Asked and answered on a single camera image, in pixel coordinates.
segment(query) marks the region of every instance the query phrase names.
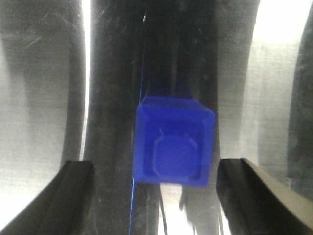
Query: blue plastic block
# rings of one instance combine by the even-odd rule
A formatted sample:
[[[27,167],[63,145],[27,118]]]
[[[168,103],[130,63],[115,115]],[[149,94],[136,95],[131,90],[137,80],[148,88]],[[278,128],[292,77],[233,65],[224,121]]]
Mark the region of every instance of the blue plastic block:
[[[147,96],[137,109],[134,180],[206,186],[214,121],[195,100]]]

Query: square recess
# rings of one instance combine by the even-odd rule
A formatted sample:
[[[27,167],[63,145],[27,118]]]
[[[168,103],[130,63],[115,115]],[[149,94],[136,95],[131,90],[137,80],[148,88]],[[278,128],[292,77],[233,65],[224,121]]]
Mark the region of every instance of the square recess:
[[[195,100],[146,97],[137,109],[134,180],[206,186],[214,121]]]

